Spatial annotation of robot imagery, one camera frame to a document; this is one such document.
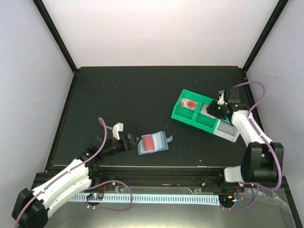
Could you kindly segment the clear white bin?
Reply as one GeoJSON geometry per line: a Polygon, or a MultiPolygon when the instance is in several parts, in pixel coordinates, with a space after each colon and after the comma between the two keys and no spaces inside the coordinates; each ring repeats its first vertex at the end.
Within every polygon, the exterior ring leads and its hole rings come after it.
{"type": "Polygon", "coordinates": [[[213,134],[235,143],[240,135],[240,132],[235,126],[225,121],[218,120],[213,134]]]}

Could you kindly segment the blue card holder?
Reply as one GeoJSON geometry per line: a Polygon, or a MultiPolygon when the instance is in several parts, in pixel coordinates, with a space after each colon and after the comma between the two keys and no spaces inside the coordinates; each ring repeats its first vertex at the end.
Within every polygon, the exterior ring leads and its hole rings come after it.
{"type": "Polygon", "coordinates": [[[145,155],[149,153],[161,152],[169,149],[168,144],[173,140],[173,136],[166,137],[166,133],[164,131],[159,131],[157,133],[152,133],[154,150],[152,152],[142,152],[141,141],[139,142],[137,149],[139,155],[145,155]]]}

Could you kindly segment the white floral credit card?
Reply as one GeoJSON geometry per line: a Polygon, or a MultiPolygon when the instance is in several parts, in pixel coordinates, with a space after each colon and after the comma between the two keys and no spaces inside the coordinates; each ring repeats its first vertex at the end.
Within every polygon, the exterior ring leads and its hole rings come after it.
{"type": "Polygon", "coordinates": [[[215,117],[212,116],[212,115],[210,115],[210,114],[207,112],[207,107],[208,107],[208,105],[206,105],[206,104],[203,105],[202,108],[201,108],[201,110],[200,110],[200,113],[201,113],[202,115],[204,115],[204,116],[207,116],[207,117],[209,117],[209,118],[214,119],[215,117]]]}

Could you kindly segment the green bin compartment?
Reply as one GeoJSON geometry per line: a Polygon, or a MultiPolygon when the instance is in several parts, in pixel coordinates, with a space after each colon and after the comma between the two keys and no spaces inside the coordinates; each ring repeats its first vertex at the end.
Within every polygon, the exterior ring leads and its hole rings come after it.
{"type": "Polygon", "coordinates": [[[203,95],[183,89],[171,114],[171,118],[192,125],[202,105],[203,95]]]}
{"type": "Polygon", "coordinates": [[[194,119],[192,122],[192,126],[211,134],[213,134],[219,119],[216,117],[212,119],[207,116],[204,116],[200,113],[200,110],[203,105],[209,105],[212,100],[212,98],[209,98],[207,96],[202,96],[200,98],[198,106],[194,111],[194,119]]]}

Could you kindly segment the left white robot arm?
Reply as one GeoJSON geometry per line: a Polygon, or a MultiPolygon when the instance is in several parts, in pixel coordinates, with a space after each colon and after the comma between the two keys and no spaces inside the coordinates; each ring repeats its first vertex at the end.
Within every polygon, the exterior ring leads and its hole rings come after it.
{"type": "Polygon", "coordinates": [[[133,134],[106,139],[100,147],[90,145],[66,168],[47,182],[29,190],[24,188],[16,198],[12,211],[16,228],[43,228],[48,219],[76,194],[98,189],[102,178],[98,167],[107,156],[137,147],[141,137],[133,134]]]}

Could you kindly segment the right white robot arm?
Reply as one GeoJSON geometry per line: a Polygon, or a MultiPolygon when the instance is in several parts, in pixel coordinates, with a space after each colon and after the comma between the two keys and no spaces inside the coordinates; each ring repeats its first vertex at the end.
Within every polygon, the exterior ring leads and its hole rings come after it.
{"type": "Polygon", "coordinates": [[[284,153],[281,143],[273,142],[260,128],[252,110],[241,103],[238,87],[218,92],[218,100],[211,101],[207,113],[221,120],[229,120],[239,131],[247,149],[239,166],[226,167],[224,175],[216,179],[220,191],[228,191],[234,182],[252,184],[275,191],[282,184],[282,165],[279,155],[284,153]]]}

